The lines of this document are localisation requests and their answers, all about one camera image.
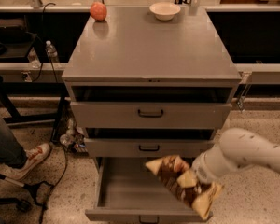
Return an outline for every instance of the pants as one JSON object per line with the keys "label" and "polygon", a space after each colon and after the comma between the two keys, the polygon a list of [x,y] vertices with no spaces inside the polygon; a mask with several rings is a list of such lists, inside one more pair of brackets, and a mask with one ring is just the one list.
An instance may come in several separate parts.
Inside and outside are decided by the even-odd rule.
{"label": "pants", "polygon": [[0,163],[12,168],[22,168],[26,161],[23,147],[0,116]]}

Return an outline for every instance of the speckled floor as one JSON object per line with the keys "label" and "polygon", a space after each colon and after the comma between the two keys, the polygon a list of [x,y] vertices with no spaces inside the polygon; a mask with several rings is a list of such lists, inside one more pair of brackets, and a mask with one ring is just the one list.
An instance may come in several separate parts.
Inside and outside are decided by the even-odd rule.
{"label": "speckled floor", "polygon": [[[50,112],[54,105],[43,108]],[[242,127],[280,144],[279,100],[273,100],[268,105],[248,100],[245,108],[244,113],[236,107],[232,110],[216,140],[225,129]],[[27,107],[22,112],[28,112],[27,110],[44,112],[40,108]],[[25,148],[33,148],[42,142],[48,142],[51,126],[52,123],[42,123],[11,128]],[[98,174],[93,161],[86,156],[64,152],[60,145],[51,146],[49,157],[23,180],[27,184],[42,180],[56,184],[65,170],[49,199],[48,210],[44,213],[42,223],[91,223],[84,211],[93,207],[95,197]],[[208,221],[209,224],[280,224],[280,175],[262,167],[254,167],[242,173],[226,175],[218,181],[225,189],[213,204],[214,216]],[[2,180],[0,197],[25,199],[33,204],[26,189]],[[22,213],[16,209],[15,204],[10,204],[0,206],[0,216],[8,224],[39,223],[41,208],[33,204],[30,211]]]}

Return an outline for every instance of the robotic arm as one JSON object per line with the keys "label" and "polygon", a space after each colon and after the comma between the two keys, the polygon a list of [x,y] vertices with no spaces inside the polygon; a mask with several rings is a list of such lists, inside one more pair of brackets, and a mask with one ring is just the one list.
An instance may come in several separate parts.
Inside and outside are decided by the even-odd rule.
{"label": "robotic arm", "polygon": [[208,184],[253,165],[280,174],[280,146],[250,131],[231,128],[222,134],[217,145],[195,159],[192,169],[200,182]]}

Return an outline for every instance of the bowl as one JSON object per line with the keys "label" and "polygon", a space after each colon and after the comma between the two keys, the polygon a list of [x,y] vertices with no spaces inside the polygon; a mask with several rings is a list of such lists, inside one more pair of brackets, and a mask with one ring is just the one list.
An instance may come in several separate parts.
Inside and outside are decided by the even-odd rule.
{"label": "bowl", "polygon": [[180,6],[174,3],[161,2],[151,5],[149,10],[155,14],[157,19],[168,21],[180,12]]}

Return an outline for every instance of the crumpled bag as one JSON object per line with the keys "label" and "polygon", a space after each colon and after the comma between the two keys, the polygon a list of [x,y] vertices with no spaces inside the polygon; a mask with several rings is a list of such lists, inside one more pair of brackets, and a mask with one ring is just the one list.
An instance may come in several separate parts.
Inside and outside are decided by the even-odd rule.
{"label": "crumpled bag", "polygon": [[202,184],[190,165],[178,155],[166,156],[146,163],[162,184],[188,207],[198,213],[202,220],[207,220],[213,200],[223,186],[218,183]]}

